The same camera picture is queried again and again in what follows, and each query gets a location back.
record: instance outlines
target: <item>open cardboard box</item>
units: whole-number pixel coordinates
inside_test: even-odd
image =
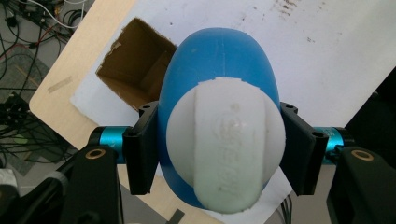
[[[111,46],[96,75],[134,109],[160,97],[176,46],[148,24],[133,19]]]

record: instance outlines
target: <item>gray floor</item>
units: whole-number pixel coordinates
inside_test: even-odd
[[[12,41],[14,36],[7,30],[5,23],[3,22],[4,10],[0,10],[0,31],[3,39]],[[21,26],[21,36],[28,40],[36,40],[38,34],[38,28],[30,23],[29,21],[19,20]],[[50,41],[40,46],[40,50],[37,58],[41,61],[40,69],[43,73],[51,68],[56,58],[58,56],[59,44],[57,41]],[[26,96],[26,101],[30,99],[31,95]],[[57,164],[47,163],[47,164],[34,164],[26,175],[22,175],[19,172],[15,172],[21,194],[25,194],[32,188],[34,188],[45,175],[54,171],[62,163]],[[324,165],[320,172],[319,182],[317,185],[317,191],[314,196],[300,196],[297,197],[292,194],[293,201],[293,212],[292,212],[292,223],[305,224],[305,223],[315,223],[315,224],[328,224],[331,223],[329,219],[329,214],[327,211],[326,198],[332,183],[333,174],[335,171],[334,166]],[[283,223],[280,212],[274,212],[273,215],[265,222],[267,224]]]

